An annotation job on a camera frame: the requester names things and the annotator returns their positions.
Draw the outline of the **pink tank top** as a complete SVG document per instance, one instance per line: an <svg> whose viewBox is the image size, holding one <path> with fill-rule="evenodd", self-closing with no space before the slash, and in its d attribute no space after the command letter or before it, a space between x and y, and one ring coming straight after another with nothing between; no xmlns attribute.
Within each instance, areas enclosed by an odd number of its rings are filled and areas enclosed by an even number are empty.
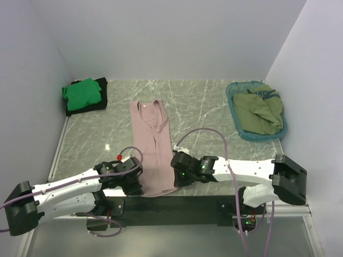
<svg viewBox="0 0 343 257"><path fill-rule="evenodd" d="M175 190L169 118L161 100L130 103L133 143L143 154L143 173L139 182L143 196L153 198Z"/></svg>

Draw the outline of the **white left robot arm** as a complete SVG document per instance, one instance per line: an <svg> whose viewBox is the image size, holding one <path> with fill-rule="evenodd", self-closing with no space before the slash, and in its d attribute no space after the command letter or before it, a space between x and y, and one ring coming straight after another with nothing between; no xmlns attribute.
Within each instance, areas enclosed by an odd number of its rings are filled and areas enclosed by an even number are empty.
<svg viewBox="0 0 343 257"><path fill-rule="evenodd" d="M31 185L19 183L3 204L11 236L23 235L39 224L67 214L106 214L111 209L105 190L120 187L125 195L142 195L139 176L143 171L136 157L101 162L73 177Z"/></svg>

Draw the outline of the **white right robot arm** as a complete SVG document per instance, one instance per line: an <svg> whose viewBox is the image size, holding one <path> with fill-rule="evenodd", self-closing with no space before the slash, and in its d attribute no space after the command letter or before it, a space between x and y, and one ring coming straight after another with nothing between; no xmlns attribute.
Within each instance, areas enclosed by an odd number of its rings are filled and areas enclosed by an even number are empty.
<svg viewBox="0 0 343 257"><path fill-rule="evenodd" d="M264 203L307 203L307 171L286 155L259 161L196 159L177 152L171 160L176 182L189 196L228 196L242 214Z"/></svg>

